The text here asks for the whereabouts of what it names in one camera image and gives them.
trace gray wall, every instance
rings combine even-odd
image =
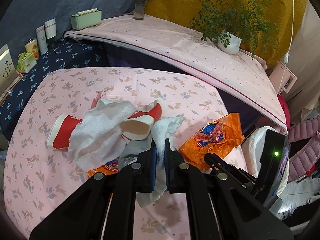
[[[36,37],[35,29],[56,18],[57,34],[71,28],[70,15],[92,8],[102,9],[102,18],[123,15],[134,8],[134,0],[13,0],[0,21],[0,48],[8,44],[16,66],[25,43]]]

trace mustard yellow wall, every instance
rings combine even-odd
[[[277,64],[286,53],[292,30],[292,0],[272,0],[273,5],[265,13],[265,18],[271,22],[275,22],[278,26],[279,47],[277,50],[268,49],[263,52],[258,48],[256,55],[267,61],[268,67]],[[303,18],[307,0],[294,0],[294,33],[297,33]],[[197,16],[200,9],[200,3],[197,0],[149,0],[146,5],[145,13],[168,20],[179,25],[190,27],[190,21]]]

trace green leaves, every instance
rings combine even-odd
[[[263,18],[263,12],[272,5],[271,0],[233,0],[233,3],[226,3],[226,0],[198,1],[202,7],[190,26],[203,33],[201,40],[221,42],[226,48],[231,36],[223,32],[225,30],[249,43],[252,57],[259,42],[263,50],[268,45],[276,49],[279,43],[276,37],[277,26]]]

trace red and white cup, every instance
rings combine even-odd
[[[148,137],[153,124],[160,119],[162,109],[158,100],[146,106],[146,109],[147,112],[139,111],[120,124],[125,137],[137,141]]]
[[[51,128],[47,139],[47,146],[55,150],[68,150],[72,131],[76,128],[82,119],[71,115],[60,115]]]

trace white towel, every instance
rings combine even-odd
[[[169,117],[160,119],[151,129],[151,136],[155,141],[157,148],[156,185],[152,193],[137,193],[137,201],[141,208],[158,200],[167,189],[164,167],[164,143],[165,139],[169,138],[171,148],[174,150],[172,135],[178,130],[181,124],[181,116]]]
[[[136,111],[129,101],[100,99],[71,133],[68,151],[72,160],[89,171],[121,155],[126,146],[119,124]]]

